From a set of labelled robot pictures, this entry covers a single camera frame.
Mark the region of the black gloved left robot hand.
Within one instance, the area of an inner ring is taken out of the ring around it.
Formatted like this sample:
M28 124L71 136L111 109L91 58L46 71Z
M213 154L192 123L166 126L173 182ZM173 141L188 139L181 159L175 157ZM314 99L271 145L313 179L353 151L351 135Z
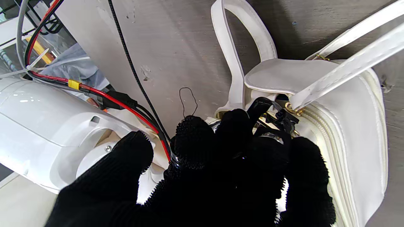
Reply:
M257 112L226 112L216 131L188 115L172 138L174 157L146 202L140 176L153 149L132 131L63 188L46 227L331 227L335 207L319 147L260 127Z

